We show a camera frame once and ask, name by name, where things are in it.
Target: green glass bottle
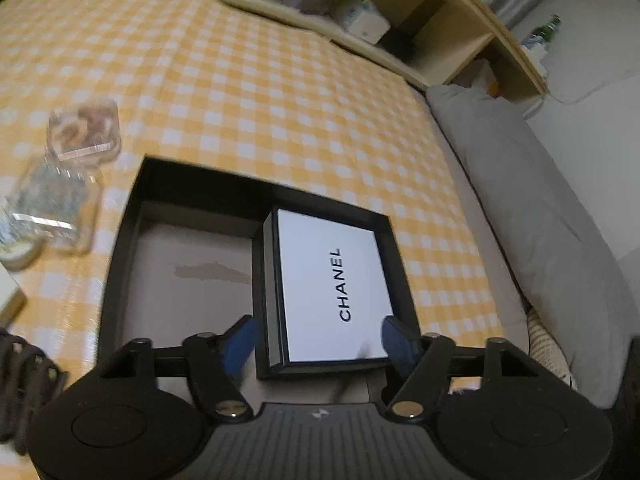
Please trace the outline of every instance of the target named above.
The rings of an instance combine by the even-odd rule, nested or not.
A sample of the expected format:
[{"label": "green glass bottle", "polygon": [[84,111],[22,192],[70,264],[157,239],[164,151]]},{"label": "green glass bottle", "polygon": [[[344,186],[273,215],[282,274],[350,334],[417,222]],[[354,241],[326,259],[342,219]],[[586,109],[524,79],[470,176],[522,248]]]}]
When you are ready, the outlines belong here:
[{"label": "green glass bottle", "polygon": [[531,34],[522,42],[526,48],[533,48],[537,44],[541,44],[545,50],[549,49],[549,44],[560,30],[562,20],[560,16],[554,14],[551,21],[542,27],[535,28]]}]

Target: bed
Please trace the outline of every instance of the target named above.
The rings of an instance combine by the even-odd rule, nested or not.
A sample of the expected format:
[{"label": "bed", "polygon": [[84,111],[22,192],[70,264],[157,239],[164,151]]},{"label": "bed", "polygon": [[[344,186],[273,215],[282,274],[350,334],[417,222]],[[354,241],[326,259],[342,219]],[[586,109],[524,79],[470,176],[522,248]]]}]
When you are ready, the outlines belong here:
[{"label": "bed", "polygon": [[[29,299],[12,332],[72,381],[94,364],[110,254],[145,154],[388,215],[423,332],[464,346],[504,335],[528,350],[527,305],[468,168],[401,77],[217,0],[6,0],[0,73],[0,195],[43,151],[51,110],[118,102],[122,151],[102,168],[91,250],[47,249],[15,274]],[[36,473],[3,449],[0,476]]]}]

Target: woven fabric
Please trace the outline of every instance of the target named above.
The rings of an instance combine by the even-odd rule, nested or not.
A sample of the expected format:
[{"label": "woven fabric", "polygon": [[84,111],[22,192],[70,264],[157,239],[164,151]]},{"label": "woven fabric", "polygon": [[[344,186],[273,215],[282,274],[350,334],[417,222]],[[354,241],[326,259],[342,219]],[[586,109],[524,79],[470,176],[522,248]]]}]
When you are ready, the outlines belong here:
[{"label": "woven fabric", "polygon": [[[420,326],[459,344],[501,334],[482,261],[430,124],[400,77],[316,33],[217,0],[6,0],[0,6],[0,195],[44,152],[51,110],[118,102],[92,249],[46,249],[15,274],[12,332],[72,380],[91,368],[114,238],[143,156],[258,176],[388,215]],[[0,453],[0,478],[32,478]]]}]

